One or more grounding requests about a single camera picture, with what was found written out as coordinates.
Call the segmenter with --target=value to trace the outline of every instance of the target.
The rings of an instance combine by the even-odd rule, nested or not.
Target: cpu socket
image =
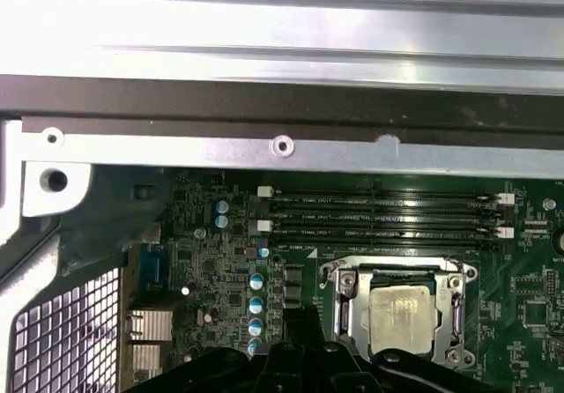
[[[476,268],[440,257],[348,256],[320,271],[335,286],[335,336],[363,358],[397,348],[445,367],[475,364],[464,349],[464,296]]]

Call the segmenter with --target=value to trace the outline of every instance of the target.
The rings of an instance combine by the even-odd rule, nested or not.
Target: motherboard
[[[182,296],[170,367],[252,356],[285,309],[314,307],[367,359],[396,347],[508,393],[562,391],[562,182],[183,169],[161,225],[143,288]]]

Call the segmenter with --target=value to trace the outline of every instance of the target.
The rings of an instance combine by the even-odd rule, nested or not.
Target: blue capacitor
[[[257,297],[251,298],[249,301],[249,311],[254,315],[258,315],[263,312],[263,300]]]
[[[264,277],[261,274],[253,274],[249,280],[250,288],[253,290],[261,290],[264,286]]]
[[[249,322],[249,334],[252,337],[259,337],[263,332],[263,322],[258,318],[253,318]]]
[[[260,248],[260,249],[258,249],[258,255],[259,255],[261,258],[266,258],[266,257],[268,257],[268,255],[270,255],[270,254],[271,254],[271,252],[269,251],[268,248]]]
[[[227,203],[227,201],[218,201],[215,204],[215,211],[217,211],[219,214],[225,214],[229,211],[229,204]]]
[[[215,226],[217,228],[226,228],[229,224],[229,219],[225,215],[218,215],[215,218]]]
[[[249,340],[249,345],[247,346],[247,353],[253,356],[256,352],[256,348],[261,344],[260,338],[251,338]]]

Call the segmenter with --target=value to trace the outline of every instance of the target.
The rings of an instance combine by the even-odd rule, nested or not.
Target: metal mesh grille
[[[13,393],[116,391],[118,274],[112,270],[18,317]]]

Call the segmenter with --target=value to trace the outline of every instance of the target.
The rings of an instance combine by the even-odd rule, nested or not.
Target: green circuit board
[[[317,307],[333,338],[319,268],[335,258],[448,256],[479,272],[464,373],[508,393],[562,391],[562,182],[183,169],[171,197],[166,289],[186,293],[172,366],[218,345],[252,354],[281,336],[284,308]]]

